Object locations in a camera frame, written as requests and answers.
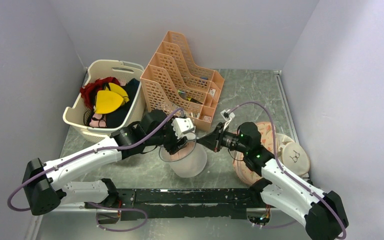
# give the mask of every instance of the floor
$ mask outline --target floor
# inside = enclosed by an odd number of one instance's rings
[[[218,69],[225,78],[220,101],[212,121],[212,127],[222,122],[220,112],[247,101],[257,101],[271,112],[277,133],[292,136],[287,111],[285,110],[279,83],[272,70]],[[257,105],[249,104],[235,111],[235,119],[229,125],[235,131],[243,122],[268,121],[268,116]],[[76,130],[70,128],[61,157],[73,154],[93,143],[86,141]],[[226,150],[214,153],[207,151],[204,170],[192,178],[178,177],[170,166],[159,158],[158,148],[153,152],[135,155],[114,164],[104,165],[77,179],[81,182],[110,178],[117,188],[246,188],[236,176],[232,158]]]

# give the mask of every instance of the purple hose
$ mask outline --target purple hose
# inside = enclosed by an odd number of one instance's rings
[[[177,108],[176,110],[174,110],[172,113],[170,113],[170,115],[168,115],[164,121],[162,121],[153,131],[151,131],[148,135],[146,135],[144,138],[142,138],[141,140],[139,140],[138,142],[136,142],[135,144],[132,144],[132,145],[128,145],[128,146],[104,146],[104,147],[100,147],[100,148],[97,148],[96,150],[97,151],[102,151],[102,150],[113,150],[113,149],[117,149],[117,150],[128,150],[128,149],[132,149],[132,148],[135,148],[137,146],[139,146],[140,144],[142,144],[143,142],[145,142],[146,140],[148,140],[150,137],[152,137],[152,135],[154,135],[158,130],[160,130],[164,124],[166,124],[177,112],[179,111],[182,111],[183,108],[179,107]],[[80,153],[79,155],[76,155],[66,161],[63,161],[61,162],[60,164],[57,165],[57,168],[60,168],[64,165],[67,165],[73,161],[76,161],[77,159],[79,158],[82,158],[84,156],[87,156],[89,154],[92,154],[92,153],[95,153],[95,150],[89,150],[89,151],[85,151],[85,152],[82,152]],[[45,171],[42,171],[41,173],[37,174],[37,175],[34,175],[33,177],[29,178],[27,181],[23,182],[19,187],[17,187],[8,197],[8,200],[6,201],[6,204],[8,205],[8,207],[11,209],[11,210],[14,210],[14,211],[17,211],[17,212],[25,212],[25,211],[29,211],[30,208],[18,208],[18,207],[15,207],[13,204],[12,204],[12,200],[14,198],[14,196],[22,189],[24,188],[25,186],[27,186],[29,183],[33,182],[34,180],[36,180],[37,178],[45,175],[45,174],[48,174],[52,171],[56,170],[55,167],[51,167]]]
[[[277,166],[279,167],[279,169],[286,175],[288,176],[290,179],[292,179],[294,182],[296,182],[298,185],[300,185],[302,188],[304,188],[305,190],[307,190],[309,193],[311,193],[312,195],[314,195],[318,200],[320,200],[320,202],[322,202],[326,208],[332,213],[332,215],[335,217],[336,221],[339,223],[340,225],[340,228],[342,229],[342,236],[338,236],[337,238],[340,239],[340,240],[343,240],[347,237],[347,231],[345,229],[345,225],[344,223],[341,221],[341,219],[339,218],[338,214],[333,210],[333,208],[323,199],[323,197],[319,196],[317,193],[315,192],[312,192],[312,190],[307,187],[306,185],[304,185],[302,182],[300,182],[298,179],[296,179],[294,176],[292,176],[289,172],[285,171],[285,169],[282,167],[282,164],[281,162],[279,161],[279,158],[278,158],[278,153],[276,151],[276,132],[275,132],[275,122],[273,121],[272,119],[272,116],[270,115],[270,112],[269,110],[264,107],[261,103],[259,102],[256,102],[256,101],[247,101],[247,102],[244,102],[242,104],[239,104],[237,105],[236,107],[234,107],[232,110],[230,110],[228,113],[232,113],[233,111],[235,111],[236,109],[238,109],[239,107],[242,107],[243,105],[246,105],[246,104],[255,104],[255,105],[258,105],[260,106],[264,111],[265,113],[267,113],[268,115],[268,119],[270,120],[270,124],[271,124],[271,129],[273,131],[272,134],[273,134],[273,149],[275,151],[273,151],[274,153],[274,159],[276,160],[276,163],[277,163]],[[266,228],[281,228],[281,227],[286,227],[286,226],[289,226],[291,225],[292,223],[287,223],[287,224],[284,224],[284,225],[279,225],[279,226],[263,226],[266,227]]]
[[[143,225],[145,225],[147,223],[147,220],[148,220],[148,214],[142,209],[138,209],[138,208],[111,208],[111,207],[100,206],[100,205],[93,203],[93,202],[89,202],[89,204],[94,206],[95,208],[111,210],[111,211],[117,210],[117,211],[121,211],[121,212],[138,212],[138,213],[143,213],[143,215],[145,216],[145,219],[143,220],[143,222],[141,224],[135,226],[135,227],[132,227],[129,229],[111,229],[111,228],[103,227],[101,224],[99,224],[98,214],[97,214],[95,217],[96,226],[102,230],[105,230],[105,231],[115,232],[115,233],[124,233],[124,232],[133,231],[133,230],[136,230],[136,229],[142,227]]]

